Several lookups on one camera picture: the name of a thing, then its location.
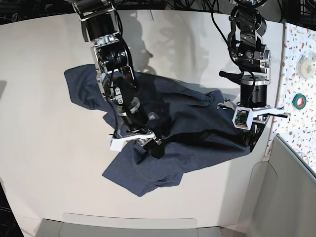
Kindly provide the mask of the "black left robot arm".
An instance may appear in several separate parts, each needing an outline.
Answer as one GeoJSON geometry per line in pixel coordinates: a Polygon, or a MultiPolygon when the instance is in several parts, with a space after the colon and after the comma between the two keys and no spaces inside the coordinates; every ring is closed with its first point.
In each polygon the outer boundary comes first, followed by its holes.
{"type": "Polygon", "coordinates": [[[242,132],[243,143],[253,149],[270,117],[288,118],[284,108],[268,105],[268,85],[271,83],[271,52],[262,37],[267,24],[258,11],[261,0],[234,0],[229,15],[231,31],[226,44],[232,62],[240,74],[221,71],[219,75],[240,86],[240,101],[226,100],[218,108],[234,111],[232,123],[242,132]]]}

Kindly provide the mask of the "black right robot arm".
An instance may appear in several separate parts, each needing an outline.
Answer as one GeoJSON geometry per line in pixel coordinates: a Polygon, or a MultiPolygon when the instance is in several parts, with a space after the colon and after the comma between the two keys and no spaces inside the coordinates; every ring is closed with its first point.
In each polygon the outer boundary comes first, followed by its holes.
{"type": "Polygon", "coordinates": [[[155,158],[164,156],[162,138],[148,127],[149,116],[136,97],[138,82],[123,27],[113,0],[72,0],[85,42],[91,52],[96,81],[103,99],[114,113],[111,150],[120,152],[135,141],[155,158]]]}

